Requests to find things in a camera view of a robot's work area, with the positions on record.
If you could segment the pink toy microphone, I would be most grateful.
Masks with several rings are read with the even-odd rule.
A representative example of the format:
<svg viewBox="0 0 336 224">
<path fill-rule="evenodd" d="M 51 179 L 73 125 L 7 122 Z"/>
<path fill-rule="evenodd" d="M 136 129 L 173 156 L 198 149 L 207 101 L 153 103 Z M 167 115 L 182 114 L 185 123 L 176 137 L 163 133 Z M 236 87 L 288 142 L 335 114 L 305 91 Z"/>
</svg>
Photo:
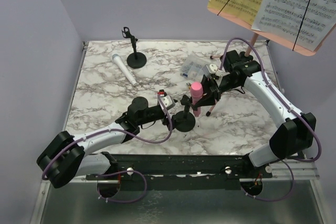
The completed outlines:
<svg viewBox="0 0 336 224">
<path fill-rule="evenodd" d="M 190 86 L 192 104 L 195 105 L 203 96 L 203 87 L 200 82 L 193 82 Z"/>
</svg>

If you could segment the black round-base mic stand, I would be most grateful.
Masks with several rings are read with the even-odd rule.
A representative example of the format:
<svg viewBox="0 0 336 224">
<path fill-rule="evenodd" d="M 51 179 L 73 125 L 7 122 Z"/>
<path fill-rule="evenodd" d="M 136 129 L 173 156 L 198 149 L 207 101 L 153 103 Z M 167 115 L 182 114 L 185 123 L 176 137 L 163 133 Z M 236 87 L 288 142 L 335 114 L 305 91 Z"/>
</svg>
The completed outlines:
<svg viewBox="0 0 336 224">
<path fill-rule="evenodd" d="M 129 27 L 123 27 L 121 31 L 123 38 L 130 39 L 131 46 L 133 48 L 133 53 L 129 54 L 127 57 L 128 66 L 132 69 L 140 69 L 144 67 L 147 62 L 147 58 L 143 53 L 138 52 L 136 49 L 138 39 L 130 33 Z"/>
</svg>

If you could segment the white toy microphone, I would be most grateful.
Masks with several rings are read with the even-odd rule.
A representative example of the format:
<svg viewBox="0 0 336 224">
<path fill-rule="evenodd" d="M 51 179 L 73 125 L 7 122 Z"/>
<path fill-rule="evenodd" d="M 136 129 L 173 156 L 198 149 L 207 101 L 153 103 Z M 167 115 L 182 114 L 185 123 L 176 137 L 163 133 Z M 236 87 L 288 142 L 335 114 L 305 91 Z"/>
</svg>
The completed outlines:
<svg viewBox="0 0 336 224">
<path fill-rule="evenodd" d="M 124 76 L 127 78 L 127 80 L 135 87 L 138 85 L 138 82 L 136 81 L 133 74 L 128 70 L 126 65 L 123 63 L 121 57 L 118 54 L 112 55 L 112 61 L 119 67 L 121 72 L 124 74 Z"/>
</svg>

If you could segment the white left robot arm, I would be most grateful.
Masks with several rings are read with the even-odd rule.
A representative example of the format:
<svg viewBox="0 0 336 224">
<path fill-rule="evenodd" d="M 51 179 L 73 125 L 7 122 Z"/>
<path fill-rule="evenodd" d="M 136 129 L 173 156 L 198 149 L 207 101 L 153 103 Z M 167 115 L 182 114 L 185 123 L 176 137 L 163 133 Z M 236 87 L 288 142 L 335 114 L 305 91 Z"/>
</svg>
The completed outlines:
<svg viewBox="0 0 336 224">
<path fill-rule="evenodd" d="M 173 130 L 169 110 L 177 100 L 159 92 L 157 105 L 149 106 L 144 97 L 136 97 L 113 123 L 90 133 L 72 135 L 68 131 L 58 133 L 37 158 L 42 170 L 42 179 L 48 180 L 55 188 L 69 183 L 75 176 L 85 157 L 111 145 L 122 144 L 133 138 L 143 140 L 138 134 L 142 126 L 162 120 L 169 131 Z"/>
</svg>

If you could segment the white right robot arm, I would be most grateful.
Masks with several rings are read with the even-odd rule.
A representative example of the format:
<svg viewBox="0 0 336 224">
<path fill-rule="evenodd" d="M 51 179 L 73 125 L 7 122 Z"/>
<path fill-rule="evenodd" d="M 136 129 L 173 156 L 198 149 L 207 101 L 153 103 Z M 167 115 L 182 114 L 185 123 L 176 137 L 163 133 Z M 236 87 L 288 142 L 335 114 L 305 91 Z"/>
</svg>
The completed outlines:
<svg viewBox="0 0 336 224">
<path fill-rule="evenodd" d="M 192 109 L 199 116 L 201 107 L 215 105 L 222 93 L 238 87 L 249 91 L 268 112 L 276 125 L 276 132 L 268 144 L 247 155 L 248 161 L 241 165 L 242 173 L 249 178 L 260 172 L 260 167 L 288 158 L 311 147 L 316 118 L 312 113 L 303 113 L 291 104 L 276 88 L 261 66 L 252 56 L 244 57 L 232 50 L 222 58 L 226 75 L 217 82 L 220 70 L 216 65 L 204 67 L 201 82 L 190 86 Z"/>
</svg>

